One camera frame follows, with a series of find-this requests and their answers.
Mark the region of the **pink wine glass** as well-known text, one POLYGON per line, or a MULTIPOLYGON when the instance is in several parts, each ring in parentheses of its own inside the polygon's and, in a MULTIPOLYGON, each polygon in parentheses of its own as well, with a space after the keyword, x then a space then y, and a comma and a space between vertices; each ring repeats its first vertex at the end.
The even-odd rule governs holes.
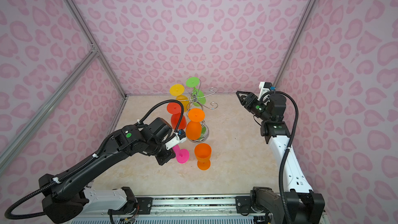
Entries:
POLYGON ((187 149, 181 149, 179 145, 174 146, 173 151, 176 154, 177 162, 180 164, 185 164, 190 158, 189 151, 187 149))

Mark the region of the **orange wine glass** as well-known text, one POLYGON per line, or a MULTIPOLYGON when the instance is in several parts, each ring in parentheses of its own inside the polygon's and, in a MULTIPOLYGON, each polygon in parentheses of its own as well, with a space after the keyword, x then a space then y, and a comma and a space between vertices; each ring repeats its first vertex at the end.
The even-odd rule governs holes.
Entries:
POLYGON ((201 143, 196 145, 194 149, 194 154, 197 159, 197 166, 200 170, 208 170, 211 166, 210 158, 211 158, 212 149, 208 144, 201 143))
POLYGON ((205 113, 199 108, 194 108, 188 112, 189 123, 186 127, 186 135, 190 140, 198 140, 202 133, 201 122, 205 119, 205 113))

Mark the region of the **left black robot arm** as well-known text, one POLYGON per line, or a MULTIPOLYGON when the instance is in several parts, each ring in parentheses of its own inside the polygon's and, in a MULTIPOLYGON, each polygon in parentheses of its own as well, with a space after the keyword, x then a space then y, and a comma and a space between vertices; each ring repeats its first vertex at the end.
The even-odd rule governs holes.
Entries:
POLYGON ((84 195, 86 185, 115 164, 136 153, 154 156, 160 166, 176 154, 173 147, 185 141, 184 130, 174 131, 163 118, 151 124, 126 125, 111 133, 98 150, 84 160, 65 170, 39 179, 44 187, 42 208, 55 224, 67 222, 79 215, 90 201, 84 195))

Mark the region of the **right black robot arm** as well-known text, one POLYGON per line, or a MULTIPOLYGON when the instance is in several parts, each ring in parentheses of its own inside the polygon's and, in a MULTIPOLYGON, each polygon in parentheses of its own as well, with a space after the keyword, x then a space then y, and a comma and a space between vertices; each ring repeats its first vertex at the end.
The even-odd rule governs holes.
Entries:
POLYGON ((319 223, 325 207, 324 198, 314 192, 293 150, 299 119, 295 100, 287 93, 274 90, 260 97, 244 91, 237 91, 236 95, 248 112, 261 119, 260 134, 279 164, 279 192, 269 187, 254 187, 250 192, 250 208, 265 213, 269 224, 319 223))

